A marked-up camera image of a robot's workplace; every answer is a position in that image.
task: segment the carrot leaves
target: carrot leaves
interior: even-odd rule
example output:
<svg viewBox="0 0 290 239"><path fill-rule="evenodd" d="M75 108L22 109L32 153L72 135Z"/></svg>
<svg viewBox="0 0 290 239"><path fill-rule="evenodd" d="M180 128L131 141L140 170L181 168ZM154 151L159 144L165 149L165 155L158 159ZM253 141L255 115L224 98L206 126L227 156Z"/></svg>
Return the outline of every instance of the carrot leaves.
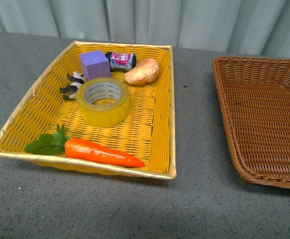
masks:
<svg viewBox="0 0 290 239"><path fill-rule="evenodd" d="M29 143L24 148L24 151L26 153L42 155L55 155L65 152L64 145L70 137L64 136L64 128L64 125L59 126L57 124L55 133L40 134L39 139Z"/></svg>

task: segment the wicker basket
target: wicker basket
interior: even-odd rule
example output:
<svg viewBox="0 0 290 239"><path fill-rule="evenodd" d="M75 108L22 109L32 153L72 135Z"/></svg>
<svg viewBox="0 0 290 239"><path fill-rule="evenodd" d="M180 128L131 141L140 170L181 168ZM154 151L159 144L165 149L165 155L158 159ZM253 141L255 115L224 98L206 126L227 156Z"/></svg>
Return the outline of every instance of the wicker basket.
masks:
<svg viewBox="0 0 290 239"><path fill-rule="evenodd" d="M130 113L125 121L111 127L87 125L76 101L64 101L59 93L69 80L66 75L81 72L79 54L94 50L132 52L137 62L151 57L160 67L158 79L142 87L128 86ZM111 76L124 82L123 72ZM24 152L24 147L41 133L56 131L65 124L65 134L94 141L130 153L144 168L123 168L66 158ZM175 106L173 54L171 46L129 45L75 41L43 72L18 104L0 131L0 157L30 161L43 166L106 175L172 179L176 176Z"/></svg>
<svg viewBox="0 0 290 239"><path fill-rule="evenodd" d="M240 178L290 188L290 60L218 57L212 67Z"/></svg>

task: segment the small can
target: small can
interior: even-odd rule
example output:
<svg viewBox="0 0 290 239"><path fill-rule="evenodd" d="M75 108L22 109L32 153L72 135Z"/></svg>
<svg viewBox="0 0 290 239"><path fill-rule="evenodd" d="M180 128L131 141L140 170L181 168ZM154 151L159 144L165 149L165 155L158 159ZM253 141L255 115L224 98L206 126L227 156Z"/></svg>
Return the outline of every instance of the small can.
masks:
<svg viewBox="0 0 290 239"><path fill-rule="evenodd" d="M105 56L109 60L111 71L130 71L136 66L136 55L133 53L107 52Z"/></svg>

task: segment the packing tape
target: packing tape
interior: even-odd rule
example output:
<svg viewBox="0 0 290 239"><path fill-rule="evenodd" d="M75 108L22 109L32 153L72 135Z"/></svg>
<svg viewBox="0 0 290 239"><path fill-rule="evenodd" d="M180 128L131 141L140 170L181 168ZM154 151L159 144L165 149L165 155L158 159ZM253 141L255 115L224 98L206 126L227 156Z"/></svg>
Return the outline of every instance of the packing tape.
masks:
<svg viewBox="0 0 290 239"><path fill-rule="evenodd" d="M115 102L93 105L103 98L112 98ZM77 90L76 101L83 120L95 127L115 126L127 118L130 110L127 85L115 78L103 77L85 82Z"/></svg>

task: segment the white curtain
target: white curtain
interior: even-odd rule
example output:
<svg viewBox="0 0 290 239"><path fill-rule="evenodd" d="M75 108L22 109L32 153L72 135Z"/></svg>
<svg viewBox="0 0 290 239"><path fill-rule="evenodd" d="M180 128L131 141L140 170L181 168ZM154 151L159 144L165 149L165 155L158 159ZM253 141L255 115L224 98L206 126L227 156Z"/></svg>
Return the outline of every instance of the white curtain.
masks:
<svg viewBox="0 0 290 239"><path fill-rule="evenodd" d="M290 0L0 0L0 31L290 58Z"/></svg>

